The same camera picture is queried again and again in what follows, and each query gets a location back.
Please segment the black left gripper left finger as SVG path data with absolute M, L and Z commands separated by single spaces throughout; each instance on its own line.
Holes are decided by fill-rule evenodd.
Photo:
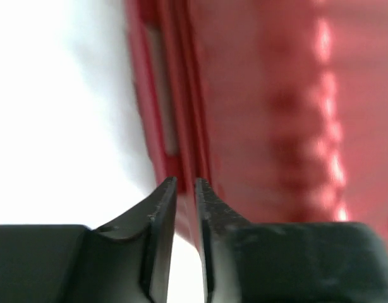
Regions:
M 165 302 L 177 180 L 114 220 L 0 225 L 0 302 Z

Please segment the red hard-shell suitcase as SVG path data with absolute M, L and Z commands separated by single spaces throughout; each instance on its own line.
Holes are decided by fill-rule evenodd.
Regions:
M 354 220 L 388 245 L 388 1 L 126 1 L 134 85 L 176 231 L 194 183 L 252 222 Z

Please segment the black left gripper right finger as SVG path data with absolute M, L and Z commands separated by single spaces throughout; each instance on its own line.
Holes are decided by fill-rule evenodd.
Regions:
M 388 302 L 388 252 L 357 222 L 251 223 L 195 186 L 206 302 Z

